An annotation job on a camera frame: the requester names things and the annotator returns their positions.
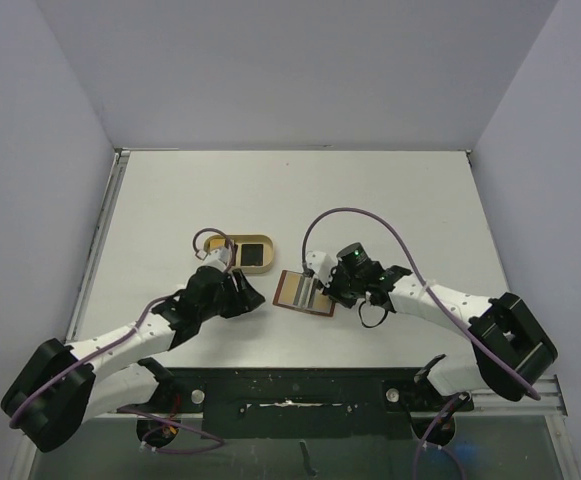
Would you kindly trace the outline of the beige oval tray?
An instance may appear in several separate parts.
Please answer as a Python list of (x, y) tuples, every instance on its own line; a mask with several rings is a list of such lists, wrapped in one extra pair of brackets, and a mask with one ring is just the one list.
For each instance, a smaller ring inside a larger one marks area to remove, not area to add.
[(244, 234), (227, 240), (215, 234), (205, 240), (196, 253), (203, 266), (213, 267), (220, 272), (241, 270), (244, 274), (260, 275), (268, 272), (274, 263), (275, 251), (272, 240), (262, 234)]

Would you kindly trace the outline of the brown leather card holder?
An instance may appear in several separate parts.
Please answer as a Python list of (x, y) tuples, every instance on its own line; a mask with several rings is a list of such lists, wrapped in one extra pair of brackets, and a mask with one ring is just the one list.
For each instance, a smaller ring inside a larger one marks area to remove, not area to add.
[(272, 304), (320, 317), (333, 317), (335, 303), (320, 289), (318, 281), (299, 272), (283, 270)]

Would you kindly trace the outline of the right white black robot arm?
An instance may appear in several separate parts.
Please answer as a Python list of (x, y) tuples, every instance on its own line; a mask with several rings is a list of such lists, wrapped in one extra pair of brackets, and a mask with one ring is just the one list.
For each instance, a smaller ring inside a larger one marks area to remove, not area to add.
[(439, 408), (451, 395), (485, 388), (519, 401), (558, 357), (546, 331), (513, 293), (492, 298), (424, 283), (407, 268), (383, 267), (360, 243), (336, 256), (311, 251), (304, 266), (323, 293), (340, 305), (370, 304), (385, 314), (413, 316), (470, 341), (470, 353), (440, 353), (421, 369), (415, 395), (426, 408)]

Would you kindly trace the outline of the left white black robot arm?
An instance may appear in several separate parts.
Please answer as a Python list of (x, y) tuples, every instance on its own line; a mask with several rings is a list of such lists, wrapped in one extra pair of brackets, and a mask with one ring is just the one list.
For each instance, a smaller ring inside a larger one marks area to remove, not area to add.
[(10, 428), (44, 453), (103, 413), (169, 409), (178, 382), (156, 355), (192, 339), (209, 319), (248, 314), (264, 302), (241, 270), (202, 266), (184, 288), (150, 301), (133, 323), (88, 340), (43, 342), (4, 394), (1, 408)]

